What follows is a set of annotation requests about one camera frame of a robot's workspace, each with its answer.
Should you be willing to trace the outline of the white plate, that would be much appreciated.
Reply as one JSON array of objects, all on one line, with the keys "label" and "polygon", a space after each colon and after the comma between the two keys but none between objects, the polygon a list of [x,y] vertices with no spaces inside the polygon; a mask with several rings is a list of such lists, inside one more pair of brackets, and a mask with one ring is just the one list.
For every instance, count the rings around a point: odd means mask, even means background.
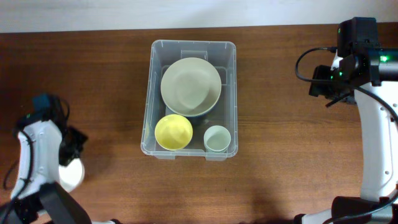
[{"label": "white plate", "polygon": [[74,159],[67,166],[59,165],[59,184],[67,192],[76,189],[84,180],[85,168],[81,159]]}]

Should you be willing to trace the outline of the yellow small bowl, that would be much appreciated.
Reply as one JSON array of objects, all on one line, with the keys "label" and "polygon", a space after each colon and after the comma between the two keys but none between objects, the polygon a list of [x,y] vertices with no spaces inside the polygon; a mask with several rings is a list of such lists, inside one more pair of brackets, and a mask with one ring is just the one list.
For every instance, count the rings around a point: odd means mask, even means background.
[{"label": "yellow small bowl", "polygon": [[176,151],[186,147],[193,137],[191,122],[179,114],[170,114],[155,126],[155,139],[164,149]]}]

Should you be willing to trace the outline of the dark blue bowl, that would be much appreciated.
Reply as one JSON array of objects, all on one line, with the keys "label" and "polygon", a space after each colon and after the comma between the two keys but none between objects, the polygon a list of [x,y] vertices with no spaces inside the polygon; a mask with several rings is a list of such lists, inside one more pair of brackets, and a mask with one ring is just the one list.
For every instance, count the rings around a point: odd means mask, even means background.
[{"label": "dark blue bowl", "polygon": [[[213,109],[210,110],[209,112],[199,115],[199,116],[185,116],[191,122],[192,126],[199,126],[199,125],[204,125],[208,124],[210,122],[210,119],[208,118],[209,115],[212,113]],[[165,115],[170,115],[170,114],[176,114],[173,112],[169,107],[165,107]]]}]

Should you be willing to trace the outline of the cream bowl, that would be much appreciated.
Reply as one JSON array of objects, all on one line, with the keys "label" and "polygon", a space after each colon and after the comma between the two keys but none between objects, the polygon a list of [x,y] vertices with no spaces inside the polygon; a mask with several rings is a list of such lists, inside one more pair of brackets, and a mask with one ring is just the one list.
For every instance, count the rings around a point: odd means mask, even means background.
[{"label": "cream bowl", "polygon": [[199,116],[213,109],[221,96],[222,82],[208,61],[183,58],[165,71],[160,92],[167,107],[182,116]]}]

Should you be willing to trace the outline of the white plastic cup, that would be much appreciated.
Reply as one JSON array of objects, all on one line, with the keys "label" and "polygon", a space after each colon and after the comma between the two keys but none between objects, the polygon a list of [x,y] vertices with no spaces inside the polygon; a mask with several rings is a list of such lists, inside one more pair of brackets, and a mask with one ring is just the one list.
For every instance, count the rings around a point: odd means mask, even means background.
[{"label": "white plastic cup", "polygon": [[223,126],[211,126],[204,133],[204,145],[212,149],[223,149],[231,142],[230,132]]}]

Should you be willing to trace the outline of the mint green plastic cup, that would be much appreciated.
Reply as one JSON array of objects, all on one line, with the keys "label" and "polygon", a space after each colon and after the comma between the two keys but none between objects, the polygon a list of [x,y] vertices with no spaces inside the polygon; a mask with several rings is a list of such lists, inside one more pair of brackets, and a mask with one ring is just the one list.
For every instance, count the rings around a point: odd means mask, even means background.
[{"label": "mint green plastic cup", "polygon": [[228,150],[228,147],[223,148],[223,149],[212,149],[210,147],[205,147],[206,148],[206,152],[215,152],[215,153],[224,153]]}]

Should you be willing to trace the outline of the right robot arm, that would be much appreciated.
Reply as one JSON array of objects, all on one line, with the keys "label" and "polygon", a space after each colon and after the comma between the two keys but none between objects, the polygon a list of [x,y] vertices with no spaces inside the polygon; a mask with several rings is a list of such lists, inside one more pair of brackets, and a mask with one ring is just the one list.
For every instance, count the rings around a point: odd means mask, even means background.
[{"label": "right robot arm", "polygon": [[299,214],[294,223],[397,223],[397,49],[378,40],[373,17],[339,24],[330,66],[319,65],[309,95],[324,96],[328,106],[356,105],[363,141],[363,180],[359,197],[337,196],[331,208]]}]

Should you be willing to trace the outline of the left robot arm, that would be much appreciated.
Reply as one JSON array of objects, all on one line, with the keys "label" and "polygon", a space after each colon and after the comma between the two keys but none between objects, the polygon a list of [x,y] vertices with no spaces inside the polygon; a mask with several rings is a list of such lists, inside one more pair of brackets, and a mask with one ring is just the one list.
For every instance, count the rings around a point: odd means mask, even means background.
[{"label": "left robot arm", "polygon": [[70,195],[85,176],[80,156],[87,135],[67,124],[70,107],[59,96],[36,96],[33,105],[16,123],[19,168],[11,200],[1,206],[1,223],[32,223],[47,214],[51,223],[95,224]]}]

